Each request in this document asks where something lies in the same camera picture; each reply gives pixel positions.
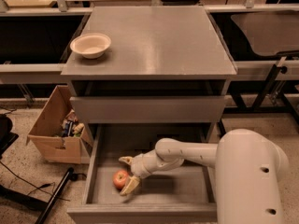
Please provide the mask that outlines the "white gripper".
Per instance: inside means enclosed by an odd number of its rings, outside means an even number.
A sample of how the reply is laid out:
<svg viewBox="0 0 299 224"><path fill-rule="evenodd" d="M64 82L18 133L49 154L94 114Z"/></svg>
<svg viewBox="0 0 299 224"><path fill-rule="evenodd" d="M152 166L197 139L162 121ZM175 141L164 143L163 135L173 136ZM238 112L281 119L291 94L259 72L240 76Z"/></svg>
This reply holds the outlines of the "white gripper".
<svg viewBox="0 0 299 224"><path fill-rule="evenodd" d="M152 154L140 154L132 158L131 156L119 157L119 161L131 166L133 176L129 176L123 189L121 196L132 193L140 183L140 178L145 179L153 174L156 170L156 156Z"/></svg>

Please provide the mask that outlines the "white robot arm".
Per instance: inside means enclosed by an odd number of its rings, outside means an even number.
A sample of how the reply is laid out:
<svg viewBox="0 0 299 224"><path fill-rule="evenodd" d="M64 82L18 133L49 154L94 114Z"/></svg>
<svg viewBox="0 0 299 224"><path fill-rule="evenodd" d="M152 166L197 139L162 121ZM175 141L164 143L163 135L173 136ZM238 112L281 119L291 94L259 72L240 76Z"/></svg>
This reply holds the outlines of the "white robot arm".
<svg viewBox="0 0 299 224"><path fill-rule="evenodd" d="M152 151L119 161L132 172L122 195L157 171L191 161L215 170L218 224L284 224L278 181L288 171L289 160L279 146L254 131L232 130L217 144L163 138Z"/></svg>

